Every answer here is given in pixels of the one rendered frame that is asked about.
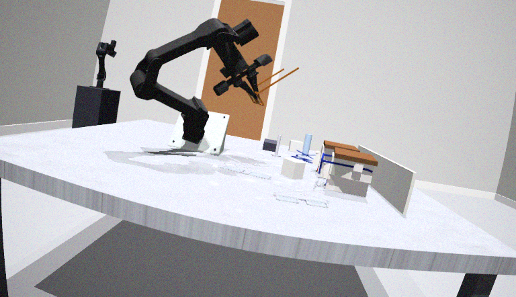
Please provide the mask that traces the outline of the pale blue cylinder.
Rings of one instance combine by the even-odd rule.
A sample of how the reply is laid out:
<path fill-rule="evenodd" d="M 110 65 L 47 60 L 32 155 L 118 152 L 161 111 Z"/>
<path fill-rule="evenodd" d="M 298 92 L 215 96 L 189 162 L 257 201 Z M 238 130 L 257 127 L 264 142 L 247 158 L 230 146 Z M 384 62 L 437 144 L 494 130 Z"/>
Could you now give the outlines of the pale blue cylinder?
<path fill-rule="evenodd" d="M 311 140 L 312 140 L 312 135 L 306 134 L 305 139 L 304 139 L 304 146 L 302 149 L 302 153 L 304 153 L 305 155 L 309 154 Z"/>

